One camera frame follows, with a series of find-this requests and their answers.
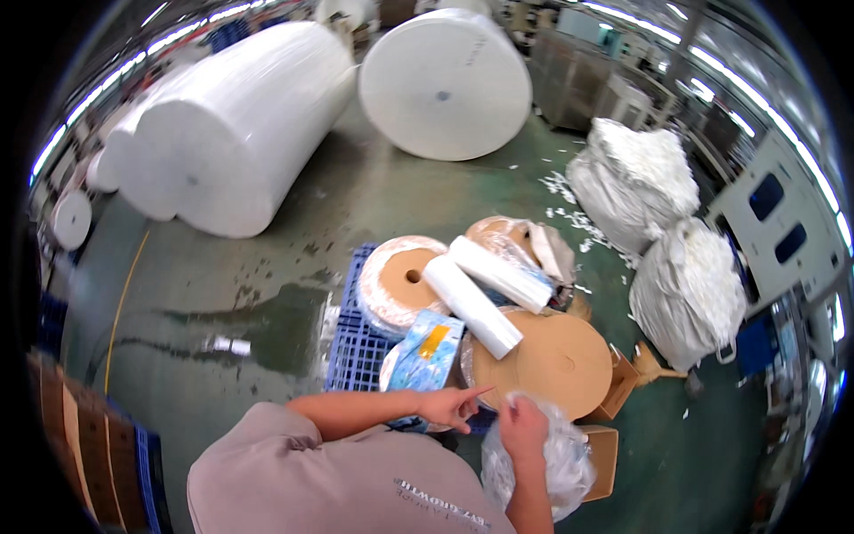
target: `white nonwoven fabric roll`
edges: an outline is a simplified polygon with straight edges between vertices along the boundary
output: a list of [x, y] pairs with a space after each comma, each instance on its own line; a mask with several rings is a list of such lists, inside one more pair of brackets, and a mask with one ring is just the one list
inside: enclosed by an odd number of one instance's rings
[[467, 9], [431, 11], [386, 33], [362, 62], [359, 92], [391, 143], [443, 161], [501, 148], [531, 106], [522, 57], [498, 25]]
[[355, 93], [353, 59], [316, 22], [287, 22], [193, 66], [145, 110], [136, 136], [170, 168], [178, 216], [227, 238], [272, 221]]
[[56, 241], [65, 250], [76, 250], [89, 235], [92, 206], [81, 190], [64, 195], [53, 209], [50, 228]]
[[112, 191], [107, 191], [103, 189], [101, 183], [98, 182], [98, 178], [100, 176], [98, 172], [98, 165], [101, 163], [101, 156], [103, 156], [103, 153], [103, 150], [99, 150], [92, 157], [92, 159], [89, 160], [89, 166], [86, 168], [86, 185], [90, 189], [93, 189], [95, 191], [104, 191], [105, 193], [112, 193]]
[[496, 360], [522, 341], [522, 332], [448, 256], [430, 260], [422, 276]]
[[189, 69], [189, 65], [174, 68], [138, 95], [104, 141], [99, 181], [118, 188], [131, 206], [152, 220], [175, 217], [179, 189], [174, 180], [164, 179], [168, 173], [164, 162], [155, 158], [150, 147], [135, 133], [145, 110]]
[[532, 314], [539, 314], [552, 298], [552, 286], [458, 236], [447, 253], [466, 274], [497, 290]]
[[492, 16], [492, 8], [485, 0], [439, 0], [436, 4], [436, 9], [459, 8], [468, 9], [473, 13], [478, 13], [487, 17]]

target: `small white roll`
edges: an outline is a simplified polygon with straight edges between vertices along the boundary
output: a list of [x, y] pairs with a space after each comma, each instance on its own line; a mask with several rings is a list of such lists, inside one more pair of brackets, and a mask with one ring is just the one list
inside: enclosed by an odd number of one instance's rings
[[446, 255], [430, 260], [422, 276], [496, 360], [522, 341], [522, 332]]
[[459, 236], [451, 243], [448, 257], [470, 276], [506, 296], [534, 315], [552, 298], [552, 287], [516, 268], [479, 244]]

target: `blue plastic pallet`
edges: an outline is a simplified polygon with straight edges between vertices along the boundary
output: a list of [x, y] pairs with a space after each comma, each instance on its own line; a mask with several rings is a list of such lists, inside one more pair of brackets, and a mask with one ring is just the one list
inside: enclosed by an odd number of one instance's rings
[[[365, 243], [353, 253], [344, 282], [341, 313], [332, 338], [324, 391], [379, 390], [379, 371], [383, 359], [396, 345], [371, 329], [356, 304], [362, 267], [377, 246], [376, 243]], [[473, 433], [483, 434], [494, 420], [493, 412], [482, 409], [478, 415], [469, 419], [469, 426]]]

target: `kraft paper roll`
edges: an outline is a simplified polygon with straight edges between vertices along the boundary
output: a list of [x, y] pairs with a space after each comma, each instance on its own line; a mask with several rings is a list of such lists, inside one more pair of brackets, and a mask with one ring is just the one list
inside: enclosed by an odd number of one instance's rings
[[430, 260], [423, 276], [495, 359], [500, 360], [522, 341], [522, 332], [446, 255]]
[[424, 281], [424, 266], [447, 252], [447, 245], [426, 236], [390, 239], [374, 250], [359, 277], [359, 309], [384, 337], [402, 340], [423, 308], [451, 313]]
[[532, 314], [539, 314], [552, 298], [552, 286], [516, 268], [463, 236], [447, 253], [466, 274], [497, 290]]
[[467, 9], [431, 11], [386, 33], [362, 62], [359, 92], [391, 143], [442, 161], [504, 146], [527, 120], [532, 94], [504, 31]]
[[178, 217], [249, 238], [270, 224], [354, 93], [353, 58], [338, 36], [286, 22], [191, 67], [145, 110], [135, 137], [169, 167], [161, 179], [180, 188]]
[[524, 335], [516, 350], [496, 361], [479, 338], [466, 334], [460, 345], [467, 384], [495, 386], [479, 400], [497, 409], [507, 393], [521, 390], [558, 405], [568, 420], [595, 410], [607, 395], [613, 373], [605, 339], [571, 315], [544, 317], [516, 307], [501, 310]]

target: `person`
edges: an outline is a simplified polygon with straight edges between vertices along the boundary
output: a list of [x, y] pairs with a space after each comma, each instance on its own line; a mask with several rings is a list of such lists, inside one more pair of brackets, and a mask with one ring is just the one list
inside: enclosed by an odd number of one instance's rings
[[255, 404], [193, 464], [197, 534], [232, 532], [553, 532], [543, 445], [548, 418], [525, 397], [499, 411], [516, 487], [506, 514], [465, 461], [386, 421], [417, 415], [467, 434], [490, 386], [429, 393], [338, 391]]

